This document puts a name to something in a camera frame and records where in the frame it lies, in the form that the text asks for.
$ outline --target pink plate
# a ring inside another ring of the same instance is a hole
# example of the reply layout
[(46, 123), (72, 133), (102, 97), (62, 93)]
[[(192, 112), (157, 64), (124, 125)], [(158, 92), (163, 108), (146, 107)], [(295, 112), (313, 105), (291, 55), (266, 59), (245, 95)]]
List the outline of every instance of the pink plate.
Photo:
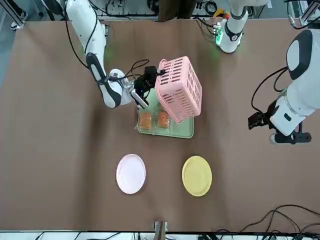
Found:
[(144, 161), (135, 154), (124, 156), (116, 168), (116, 182), (126, 194), (135, 194), (144, 185), (146, 166)]

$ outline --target table surface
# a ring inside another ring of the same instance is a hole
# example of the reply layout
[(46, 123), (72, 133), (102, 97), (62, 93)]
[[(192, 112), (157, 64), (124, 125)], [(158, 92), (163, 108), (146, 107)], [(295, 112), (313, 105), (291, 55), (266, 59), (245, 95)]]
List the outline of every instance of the table surface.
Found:
[[(296, 34), (286, 19), (248, 20), (236, 53), (225, 54), (195, 20), (112, 22), (107, 72), (126, 72), (145, 58), (157, 66), (161, 59), (189, 57), (203, 87), (202, 112), (193, 138), (177, 139), (140, 134), (134, 104), (104, 106), (72, 52), (64, 22), (28, 22), (16, 33), (0, 89), (0, 229), (153, 231), (154, 221), (163, 220), (174, 232), (236, 232), (281, 204), (320, 211), (319, 113), (304, 122), (313, 137), (305, 145), (272, 145), (267, 127), (248, 130), (252, 94), (285, 66)], [(286, 73), (278, 87), (289, 82)], [(272, 84), (256, 96), (263, 110), (277, 97)], [(126, 195), (116, 168), (130, 153), (141, 156), (147, 174), (143, 188)], [(193, 155), (212, 170), (203, 197), (187, 193), (181, 179)], [(302, 226), (317, 220), (299, 209), (283, 212)], [(266, 227), (265, 221), (247, 231)], [(280, 215), (271, 229), (294, 231)]]

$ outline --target green tray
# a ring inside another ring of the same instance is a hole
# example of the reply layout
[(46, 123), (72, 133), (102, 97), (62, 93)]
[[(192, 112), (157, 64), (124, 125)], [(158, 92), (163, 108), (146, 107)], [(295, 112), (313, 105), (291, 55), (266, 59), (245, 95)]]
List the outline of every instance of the green tray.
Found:
[(137, 129), (140, 133), (173, 137), (173, 138), (182, 138), (182, 139), (190, 139), (193, 137), (194, 135), (194, 118), (193, 117), (183, 120), (180, 124), (170, 119), (170, 125), (168, 128), (157, 127), (158, 112), (161, 111), (161, 109), (160, 109), (160, 104), (157, 100), (156, 94), (154, 92), (154, 89), (150, 91), (147, 101), (149, 102), (149, 107), (147, 109), (139, 108), (138, 114), (140, 115), (141, 112), (151, 113), (152, 127), (150, 130), (142, 129), (139, 127), (139, 122), (138, 122)]

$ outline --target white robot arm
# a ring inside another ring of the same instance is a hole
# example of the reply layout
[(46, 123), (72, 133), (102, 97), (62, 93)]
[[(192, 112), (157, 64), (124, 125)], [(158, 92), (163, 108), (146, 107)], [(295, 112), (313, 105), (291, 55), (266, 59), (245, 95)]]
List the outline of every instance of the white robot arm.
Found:
[(249, 129), (269, 125), (276, 133), (270, 136), (272, 143), (308, 143), (311, 135), (302, 132), (302, 121), (320, 109), (320, 32), (306, 29), (290, 44), (286, 62), (292, 83), (272, 102), (264, 114), (256, 112), (249, 117)]
[(71, 22), (84, 49), (87, 67), (97, 83), (105, 105), (109, 108), (116, 108), (134, 100), (138, 107), (147, 108), (149, 104), (145, 95), (148, 95), (150, 89), (155, 87), (157, 76), (164, 74), (164, 71), (158, 70), (155, 66), (147, 66), (144, 74), (135, 81), (129, 81), (119, 69), (112, 69), (107, 75), (104, 68), (106, 26), (100, 23), (89, 1), (45, 1), (47, 2), (46, 8), (51, 6), (52, 10), (64, 15)]
[(240, 44), (244, 26), (248, 19), (247, 6), (262, 6), (270, 0), (229, 0), (229, 19), (221, 22), (222, 34), (217, 45), (225, 53), (233, 53)]

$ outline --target pink plastic basket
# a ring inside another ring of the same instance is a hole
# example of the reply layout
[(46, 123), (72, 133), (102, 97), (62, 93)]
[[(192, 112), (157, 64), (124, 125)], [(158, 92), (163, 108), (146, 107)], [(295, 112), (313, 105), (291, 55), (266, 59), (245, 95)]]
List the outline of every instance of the pink plastic basket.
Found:
[(187, 56), (159, 63), (165, 74), (155, 82), (156, 96), (176, 123), (200, 115), (202, 86)]

